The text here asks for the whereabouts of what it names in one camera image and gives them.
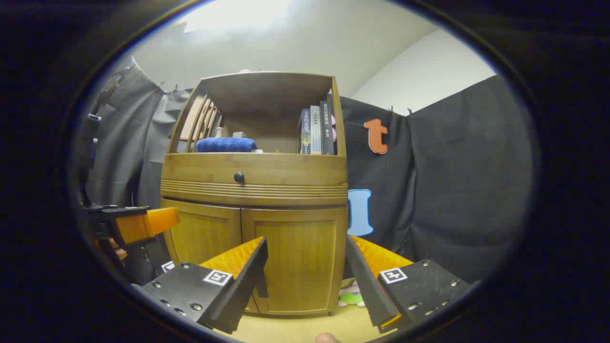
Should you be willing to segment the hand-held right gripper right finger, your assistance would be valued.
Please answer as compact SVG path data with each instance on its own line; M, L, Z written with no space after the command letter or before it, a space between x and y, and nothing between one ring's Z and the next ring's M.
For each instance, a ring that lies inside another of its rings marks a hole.
M345 258L370 320L379 332L408 329L444 313L472 289L430 259L412 262L357 236L348 236Z

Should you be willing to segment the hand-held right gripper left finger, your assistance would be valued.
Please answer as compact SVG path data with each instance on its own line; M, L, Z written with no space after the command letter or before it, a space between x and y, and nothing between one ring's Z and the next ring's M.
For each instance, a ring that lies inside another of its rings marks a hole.
M266 238L258 237L201 264L179 263L152 282L132 288L175 321L231 334L263 282L267 258Z

